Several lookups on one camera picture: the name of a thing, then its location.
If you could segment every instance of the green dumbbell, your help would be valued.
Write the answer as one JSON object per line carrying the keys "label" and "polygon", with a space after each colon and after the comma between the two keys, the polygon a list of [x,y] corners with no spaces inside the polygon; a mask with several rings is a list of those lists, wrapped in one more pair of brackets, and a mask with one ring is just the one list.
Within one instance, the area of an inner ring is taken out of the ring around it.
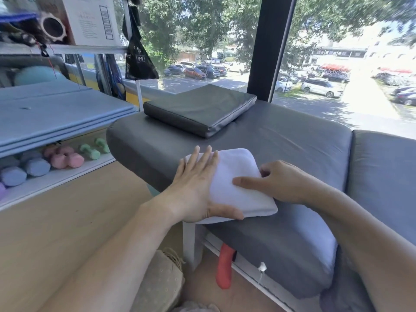
{"label": "green dumbbell", "polygon": [[92,149],[88,144],[84,143],[80,145],[80,152],[86,154],[91,160],[99,159],[101,156],[100,151]]}
{"label": "green dumbbell", "polygon": [[102,153],[110,153],[107,142],[103,138],[95,138],[94,143]]}

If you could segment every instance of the red lever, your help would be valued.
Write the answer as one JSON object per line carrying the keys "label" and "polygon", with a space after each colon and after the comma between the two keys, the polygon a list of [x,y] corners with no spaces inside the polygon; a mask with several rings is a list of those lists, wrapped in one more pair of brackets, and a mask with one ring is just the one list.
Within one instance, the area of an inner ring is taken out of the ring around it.
{"label": "red lever", "polygon": [[218,259],[216,281],[221,289],[229,289],[231,287],[231,263],[235,250],[223,243],[220,250],[220,258]]}

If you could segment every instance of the hand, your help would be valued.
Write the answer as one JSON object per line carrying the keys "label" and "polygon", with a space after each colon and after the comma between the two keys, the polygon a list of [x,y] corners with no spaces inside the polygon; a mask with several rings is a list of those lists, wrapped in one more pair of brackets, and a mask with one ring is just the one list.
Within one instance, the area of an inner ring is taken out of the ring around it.
{"label": "hand", "polygon": [[262,178],[236,177],[232,183],[245,189],[258,190],[279,201],[302,205],[308,204],[309,197],[326,185],[284,161],[263,164],[260,173]]}
{"label": "hand", "polygon": [[219,162],[218,151],[212,157],[211,151],[208,146],[198,160],[199,146],[196,146],[187,164],[184,159],[180,160],[173,183],[154,198],[157,205],[167,208],[174,223],[197,222],[214,216],[244,218],[241,210],[209,200],[209,189]]}

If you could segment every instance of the stacked mat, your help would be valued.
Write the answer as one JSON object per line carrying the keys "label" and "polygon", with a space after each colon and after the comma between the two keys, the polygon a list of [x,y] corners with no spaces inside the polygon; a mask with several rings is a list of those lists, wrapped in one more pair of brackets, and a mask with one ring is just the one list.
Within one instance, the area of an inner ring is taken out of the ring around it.
{"label": "stacked mat", "polygon": [[136,110],[69,80],[2,89],[0,158],[99,128]]}

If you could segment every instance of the white box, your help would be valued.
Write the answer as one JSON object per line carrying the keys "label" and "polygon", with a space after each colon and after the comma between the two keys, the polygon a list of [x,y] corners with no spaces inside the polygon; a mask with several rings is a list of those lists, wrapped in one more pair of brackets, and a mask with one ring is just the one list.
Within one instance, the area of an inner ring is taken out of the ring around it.
{"label": "white box", "polygon": [[65,25],[69,45],[120,46],[113,0],[36,0]]}

